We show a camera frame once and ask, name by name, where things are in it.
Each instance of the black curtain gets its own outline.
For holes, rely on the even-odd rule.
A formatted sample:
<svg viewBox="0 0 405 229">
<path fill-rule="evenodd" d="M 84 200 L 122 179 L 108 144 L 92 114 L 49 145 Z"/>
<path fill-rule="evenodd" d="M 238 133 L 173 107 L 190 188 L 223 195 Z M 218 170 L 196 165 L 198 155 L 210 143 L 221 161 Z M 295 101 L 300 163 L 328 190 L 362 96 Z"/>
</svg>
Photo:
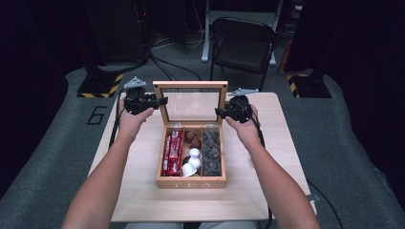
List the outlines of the black curtain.
<svg viewBox="0 0 405 229">
<path fill-rule="evenodd" d="M 62 104 L 66 74 L 103 62 L 79 0 L 2 1 L 0 30 L 2 197 Z"/>
<path fill-rule="evenodd" d="M 405 209 L 404 8 L 403 1 L 307 0 L 286 71 L 327 66 L 342 88 L 353 132 Z"/>
</svg>

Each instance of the black stand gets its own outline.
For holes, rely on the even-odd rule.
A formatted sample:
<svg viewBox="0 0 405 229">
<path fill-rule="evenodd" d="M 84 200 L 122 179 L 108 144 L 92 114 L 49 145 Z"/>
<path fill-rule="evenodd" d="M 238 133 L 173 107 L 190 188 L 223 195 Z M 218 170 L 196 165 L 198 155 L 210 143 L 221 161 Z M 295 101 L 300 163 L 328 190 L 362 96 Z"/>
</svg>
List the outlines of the black stand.
<svg viewBox="0 0 405 229">
<path fill-rule="evenodd" d="M 103 71 L 95 65 L 85 67 L 87 76 L 77 90 L 77 97 L 112 97 L 124 73 L 128 73 L 142 66 L 146 61 L 140 61 L 136 66 L 119 71 Z"/>
<path fill-rule="evenodd" d="M 331 98 L 328 87 L 325 85 L 322 78 L 314 79 L 312 73 L 306 75 L 293 75 L 289 80 L 289 85 L 294 85 L 292 92 L 294 97 L 307 97 L 307 98 Z"/>
<path fill-rule="evenodd" d="M 291 89 L 295 88 L 293 91 L 295 97 L 331 98 L 322 78 L 327 73 L 337 51 L 341 48 L 342 42 L 347 39 L 347 27 L 351 24 L 351 10 L 347 8 L 342 10 L 337 23 L 330 32 L 329 39 L 317 57 L 312 73 L 308 76 L 297 74 L 288 80 Z"/>
</svg>

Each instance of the human arm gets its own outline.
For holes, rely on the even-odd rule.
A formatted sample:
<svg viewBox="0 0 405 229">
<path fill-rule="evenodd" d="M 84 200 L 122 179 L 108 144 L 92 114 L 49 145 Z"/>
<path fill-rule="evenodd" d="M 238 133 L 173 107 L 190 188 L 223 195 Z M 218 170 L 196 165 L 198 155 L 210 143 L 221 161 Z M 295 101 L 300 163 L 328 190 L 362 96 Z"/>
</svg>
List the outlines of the human arm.
<svg viewBox="0 0 405 229">
<path fill-rule="evenodd" d="M 253 118 L 259 123 L 257 110 L 251 106 Z M 225 120 L 236 130 L 238 138 L 248 150 L 267 204 L 280 228 L 320 228 L 306 195 L 261 144 L 253 121 L 242 124 L 230 117 Z"/>
<path fill-rule="evenodd" d="M 119 102 L 123 110 L 123 100 Z M 150 108 L 132 115 L 123 111 L 118 134 L 105 157 L 87 177 L 71 202 L 62 228 L 108 228 L 117 205 L 129 148 L 142 122 L 153 113 Z"/>
</svg>

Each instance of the gray floor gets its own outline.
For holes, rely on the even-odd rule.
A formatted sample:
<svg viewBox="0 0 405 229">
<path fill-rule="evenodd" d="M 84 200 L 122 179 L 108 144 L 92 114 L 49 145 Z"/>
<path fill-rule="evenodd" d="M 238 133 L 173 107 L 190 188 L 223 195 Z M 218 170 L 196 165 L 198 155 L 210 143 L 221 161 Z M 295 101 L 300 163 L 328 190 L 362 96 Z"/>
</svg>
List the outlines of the gray floor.
<svg viewBox="0 0 405 229">
<path fill-rule="evenodd" d="M 279 63 L 284 42 L 275 51 Z M 180 45 L 154 48 L 152 53 L 171 63 L 209 78 L 209 63 L 201 62 L 203 45 L 187 49 Z M 164 65 L 178 80 L 198 80 L 192 73 Z M 115 65 L 119 69 L 127 65 Z M 384 176 L 370 163 L 352 133 L 351 121 L 339 86 L 324 80 L 331 99 L 294 98 L 286 76 L 270 67 L 264 92 L 277 93 L 307 179 L 333 205 L 345 228 L 405 228 L 400 208 Z M 260 79 L 232 70 L 216 69 L 216 80 L 228 80 L 229 90 L 257 88 Z M 52 126 L 32 158 L 0 201 L 0 228 L 58 228 L 87 173 L 104 131 L 114 98 L 78 98 L 76 91 L 86 73 L 77 70 L 66 77 L 69 91 Z M 153 80 L 168 80 L 152 61 L 126 73 L 122 85 L 134 76 L 146 81 L 152 92 Z M 104 114 L 100 125 L 87 125 L 95 107 Z M 323 228 L 340 228 L 335 214 L 322 199 L 316 202 Z M 112 223 L 122 228 L 123 223 Z"/>
</svg>

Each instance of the black cable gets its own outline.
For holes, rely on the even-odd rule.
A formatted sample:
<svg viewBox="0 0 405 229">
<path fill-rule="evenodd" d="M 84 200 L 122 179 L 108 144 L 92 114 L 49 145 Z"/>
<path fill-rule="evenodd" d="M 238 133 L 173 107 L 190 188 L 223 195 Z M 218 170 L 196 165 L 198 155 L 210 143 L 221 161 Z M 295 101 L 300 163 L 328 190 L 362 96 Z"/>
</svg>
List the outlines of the black cable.
<svg viewBox="0 0 405 229">
<path fill-rule="evenodd" d="M 327 201 L 328 205 L 330 206 L 331 210 L 333 211 L 334 215 L 336 216 L 337 221 L 339 222 L 339 226 L 340 228 L 343 229 L 343 223 L 342 220 L 340 219 L 340 217 L 337 215 L 336 210 L 334 209 L 333 205 L 330 203 L 330 201 L 327 199 L 327 197 L 321 192 L 321 190 L 319 190 L 312 182 L 310 182 L 307 179 L 307 183 L 310 184 L 310 186 L 312 186 L 321 196 L 324 200 Z"/>
<path fill-rule="evenodd" d="M 232 104 L 236 104 L 236 105 L 238 105 L 240 108 L 242 108 L 242 110 L 246 113 L 246 115 L 248 116 L 248 118 L 252 120 L 253 124 L 256 126 L 257 133 L 258 133 L 259 138 L 260 138 L 260 142 L 262 143 L 263 147 L 266 147 L 266 145 L 265 145 L 265 138 L 263 137 L 262 130 L 260 130 L 259 117 L 256 115 L 256 113 L 254 113 L 253 110 L 251 110 L 251 108 L 250 108 L 250 110 L 251 110 L 251 112 L 252 112 L 252 114 L 250 114 L 250 113 L 247 111 L 247 108 L 244 107 L 244 106 L 242 106 L 242 105 L 241 105 L 240 103 L 238 103 L 238 102 L 233 101 Z M 268 209 L 268 221 L 267 221 L 267 224 L 266 224 L 266 226 L 265 226 L 265 229 L 268 229 L 268 228 L 270 227 L 272 221 L 273 221 L 273 213 L 271 212 L 270 207 L 268 206 L 267 209 Z"/>
<path fill-rule="evenodd" d="M 164 74 L 169 78 L 169 80 L 170 81 L 173 81 L 173 79 L 171 78 L 171 77 L 173 77 L 173 78 L 175 78 L 176 80 L 178 80 L 178 78 L 176 78 L 173 74 L 171 74 L 169 71 L 167 71 L 162 65 L 161 65 L 161 63 L 159 63 L 157 60 L 155 60 L 154 58 L 150 58 L 154 63 L 155 63 L 155 65 L 159 68 L 159 69 L 161 69 L 161 71 L 162 72 L 164 72 Z"/>
<path fill-rule="evenodd" d="M 165 63 L 165 64 L 168 64 L 168 65 L 174 66 L 174 67 L 179 68 L 179 69 L 181 69 L 181 70 L 184 70 L 184 71 L 193 73 L 194 75 L 197 76 L 197 78 L 198 78 L 200 81 L 202 81 L 202 79 L 200 78 L 200 76 L 199 76 L 197 73 L 195 73 L 195 72 L 193 72 L 193 71 L 191 71 L 191 70 L 189 70 L 189 69 L 187 69 L 187 68 L 185 68 L 185 67 L 182 67 L 182 66 L 179 66 L 179 65 L 170 63 L 170 62 L 168 62 L 168 61 L 165 61 L 165 60 L 163 60 L 163 59 L 160 59 L 160 58 L 158 58 L 158 57 L 155 57 L 153 54 L 150 54 L 150 55 L 149 55 L 149 58 L 152 59 L 152 60 L 157 60 L 157 61 L 160 61 L 160 62 L 162 62 L 162 63 Z"/>
<path fill-rule="evenodd" d="M 116 133 L 117 133 L 118 125 L 119 125 L 119 118 L 121 117 L 121 114 L 124 111 L 124 110 L 122 110 L 121 114 L 119 113 L 119 100 L 121 98 L 121 94 L 123 91 L 124 91 L 124 89 L 121 89 L 117 95 L 116 120 L 114 122 L 113 131 L 110 136 L 110 144 L 108 145 L 108 148 L 110 148 L 113 145 L 114 141 L 116 140 Z"/>
</svg>

